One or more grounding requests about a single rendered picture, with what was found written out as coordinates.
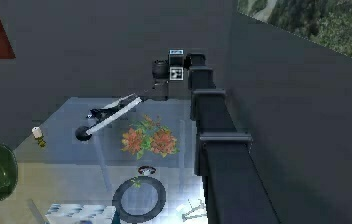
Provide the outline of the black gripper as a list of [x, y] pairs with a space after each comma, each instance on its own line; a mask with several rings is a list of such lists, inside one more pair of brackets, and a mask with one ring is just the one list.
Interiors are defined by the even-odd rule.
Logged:
[[[167, 60], [152, 62], [152, 77], [153, 84], [145, 93], [146, 98], [154, 101], [167, 101], [169, 99], [169, 63]], [[91, 109], [87, 119], [94, 119], [96, 123], [91, 126], [78, 127], [75, 131], [76, 139], [79, 141], [90, 140], [94, 133], [119, 119], [142, 102], [141, 97], [130, 94], [102, 108]]]

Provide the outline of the glass table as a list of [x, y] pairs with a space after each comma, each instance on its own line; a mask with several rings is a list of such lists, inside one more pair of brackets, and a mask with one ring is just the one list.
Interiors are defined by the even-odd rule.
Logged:
[[[154, 177], [167, 190], [167, 201], [159, 215], [144, 224], [208, 224], [206, 211], [200, 207], [204, 196], [202, 179], [194, 174], [195, 123], [189, 119], [190, 102], [169, 99], [148, 100], [81, 142], [75, 129], [93, 124], [86, 115], [92, 108], [105, 105], [104, 98], [70, 98], [43, 124], [47, 146], [39, 148], [32, 137], [16, 148], [16, 157], [27, 167], [41, 165], [53, 172], [56, 186], [69, 198], [82, 202], [104, 202], [107, 193], [137, 174], [142, 165], [156, 168]], [[178, 153], [165, 157], [146, 152], [141, 159], [122, 150], [123, 134], [145, 116], [158, 118], [176, 137]]]

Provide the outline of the blue white patterned box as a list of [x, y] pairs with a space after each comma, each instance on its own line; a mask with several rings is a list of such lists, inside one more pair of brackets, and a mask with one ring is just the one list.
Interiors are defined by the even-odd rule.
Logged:
[[115, 212], [114, 206], [52, 204], [45, 217], [49, 224], [112, 224]]

